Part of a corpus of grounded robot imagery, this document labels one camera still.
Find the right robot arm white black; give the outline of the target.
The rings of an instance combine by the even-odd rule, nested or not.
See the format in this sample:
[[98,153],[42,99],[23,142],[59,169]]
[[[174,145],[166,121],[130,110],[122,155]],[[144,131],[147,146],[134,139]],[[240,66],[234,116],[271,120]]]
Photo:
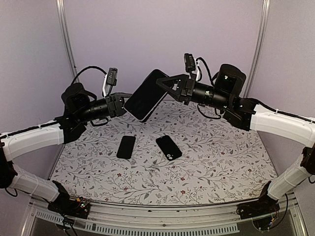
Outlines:
[[176,101],[194,102],[220,111],[233,127],[275,134],[304,145],[297,161],[266,184],[254,204],[265,214],[274,202],[315,173],[315,120],[271,108],[254,98],[240,98],[246,75],[237,67],[222,64],[212,86],[181,74],[157,80],[157,85]]

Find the black case with camera holes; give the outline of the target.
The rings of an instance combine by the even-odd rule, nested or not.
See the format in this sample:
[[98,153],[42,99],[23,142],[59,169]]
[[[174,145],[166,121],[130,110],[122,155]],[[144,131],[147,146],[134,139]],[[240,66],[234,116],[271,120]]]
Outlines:
[[168,161],[173,161],[182,156],[182,151],[168,135],[157,138],[156,144]]

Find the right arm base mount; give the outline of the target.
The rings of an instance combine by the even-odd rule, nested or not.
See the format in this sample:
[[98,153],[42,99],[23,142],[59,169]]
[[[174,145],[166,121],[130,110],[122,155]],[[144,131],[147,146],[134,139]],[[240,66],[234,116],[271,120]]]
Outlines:
[[274,200],[267,195],[270,184],[271,181],[264,185],[257,200],[237,205],[236,213],[240,215],[241,219],[261,216],[280,210],[278,200]]

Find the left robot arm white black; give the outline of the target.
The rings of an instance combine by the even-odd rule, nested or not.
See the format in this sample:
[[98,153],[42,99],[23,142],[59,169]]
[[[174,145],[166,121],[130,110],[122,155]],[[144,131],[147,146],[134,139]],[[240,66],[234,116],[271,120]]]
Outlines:
[[56,181],[44,180],[13,163],[23,154],[53,145],[68,144],[80,138],[88,122],[120,117],[129,93],[117,92],[98,99],[82,83],[71,84],[62,94],[64,114],[53,120],[0,136],[0,187],[21,190],[53,202],[62,213],[70,213],[73,202]]

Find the large black phone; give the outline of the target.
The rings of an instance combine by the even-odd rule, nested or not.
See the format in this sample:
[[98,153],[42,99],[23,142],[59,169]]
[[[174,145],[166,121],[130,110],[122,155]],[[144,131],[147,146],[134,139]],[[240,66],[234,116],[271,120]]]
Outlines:
[[116,153],[120,159],[131,159],[136,138],[134,136],[123,136]]

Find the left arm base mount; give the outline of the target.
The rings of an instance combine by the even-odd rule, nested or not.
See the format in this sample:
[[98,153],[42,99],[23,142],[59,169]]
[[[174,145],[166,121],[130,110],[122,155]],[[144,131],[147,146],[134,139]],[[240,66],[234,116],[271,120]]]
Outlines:
[[83,197],[71,199],[66,189],[57,181],[52,181],[58,188],[59,195],[48,204],[48,210],[57,212],[61,216],[73,216],[87,219],[90,212],[90,201]]

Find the small black phone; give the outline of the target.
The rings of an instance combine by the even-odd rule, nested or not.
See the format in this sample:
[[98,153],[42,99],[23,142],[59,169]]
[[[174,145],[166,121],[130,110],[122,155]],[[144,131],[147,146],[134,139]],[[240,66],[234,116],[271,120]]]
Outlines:
[[167,95],[167,91],[157,85],[157,79],[166,77],[168,77],[167,74],[154,69],[125,102],[124,109],[138,121],[145,122]]

